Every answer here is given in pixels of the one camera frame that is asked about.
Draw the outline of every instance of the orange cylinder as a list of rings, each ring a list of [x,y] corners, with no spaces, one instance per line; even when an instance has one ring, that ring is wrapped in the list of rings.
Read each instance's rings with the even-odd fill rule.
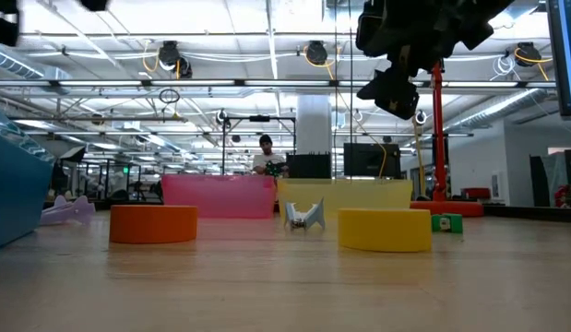
[[[178,243],[196,238],[196,207],[112,206],[109,241]]]

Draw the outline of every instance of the ceiling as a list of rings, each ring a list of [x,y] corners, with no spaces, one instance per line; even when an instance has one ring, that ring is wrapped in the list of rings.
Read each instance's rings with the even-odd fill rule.
[[[303,48],[313,40],[323,41],[329,58],[336,63],[332,72],[336,79],[368,80],[375,69],[385,70],[389,62],[385,58],[370,59],[354,47],[350,30],[355,30],[357,12],[338,16],[337,24],[323,15],[320,1],[306,0],[112,0],[109,10],[90,13],[76,1],[53,0],[51,10],[41,5],[42,0],[19,1],[25,13],[22,33],[13,51],[31,64],[50,65],[63,69],[73,79],[174,79],[160,66],[154,71],[144,67],[155,66],[155,51],[163,41],[178,41],[180,51],[193,68],[194,79],[330,79],[324,67],[309,65]],[[516,1],[522,6],[536,6],[539,1]],[[545,57],[551,57],[550,38],[545,13],[533,13],[516,20],[497,17],[493,22],[495,33],[473,51],[457,45],[454,56],[446,59],[444,79],[448,81],[500,81],[540,80],[537,66],[516,67],[508,75],[497,75],[497,61],[508,50],[512,52],[518,42],[534,42]],[[335,60],[339,49],[339,61]],[[551,64],[545,67],[553,79]],[[17,79],[3,69],[0,78]],[[419,80],[428,80],[428,74],[420,73]],[[159,99],[161,89],[92,89],[74,88],[67,95],[45,93],[41,89],[0,88],[1,98],[24,102],[27,107],[16,110],[4,107],[11,116],[46,116],[65,110],[72,118],[65,122],[41,122],[33,126],[21,124],[28,130],[44,130],[52,126],[66,131],[118,131],[112,122],[94,125],[74,121],[101,113],[114,117],[148,117],[139,129],[147,132],[202,133],[220,130],[215,118],[218,110],[230,116],[267,114],[295,116],[297,96],[300,93],[326,93],[331,104],[350,121],[342,108],[350,103],[348,90],[337,97],[334,90],[321,89],[244,89],[206,88],[180,89],[181,100],[166,107]],[[444,119],[451,120],[477,104],[496,95],[511,93],[503,89],[448,89],[443,94]],[[429,89],[421,89],[419,109],[427,114],[433,111],[433,98]],[[410,121],[402,121],[377,109],[372,101],[352,99],[352,108],[359,111],[357,118],[368,131],[387,133],[411,133]],[[166,121],[176,113],[182,121]],[[242,122],[234,132],[281,132],[276,146],[291,147],[292,136],[287,124]],[[74,135],[85,142],[101,140],[115,144],[117,150],[131,152],[170,152],[159,148],[156,142],[136,142],[131,136],[114,139]],[[183,152],[220,153],[217,144],[220,136],[203,137],[195,134],[163,136],[162,139]],[[348,137],[340,137],[337,146]],[[358,140],[369,141],[368,137]],[[242,135],[239,143],[228,143],[231,158],[236,166],[249,167],[244,148],[257,147],[257,135]],[[94,151],[115,152],[91,146]],[[205,169],[206,164],[197,166]]]

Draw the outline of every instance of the yellow cylinder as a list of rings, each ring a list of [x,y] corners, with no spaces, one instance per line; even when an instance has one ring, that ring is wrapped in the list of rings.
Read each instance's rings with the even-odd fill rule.
[[[419,209],[339,209],[339,245],[413,253],[431,250],[431,213]]]

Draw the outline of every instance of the wooden floor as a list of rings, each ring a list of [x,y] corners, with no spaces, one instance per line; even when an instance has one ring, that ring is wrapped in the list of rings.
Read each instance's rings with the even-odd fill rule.
[[[0,332],[571,331],[571,224],[435,234],[426,254],[337,247],[336,224],[202,220],[196,242],[108,243],[108,220],[0,250]]]

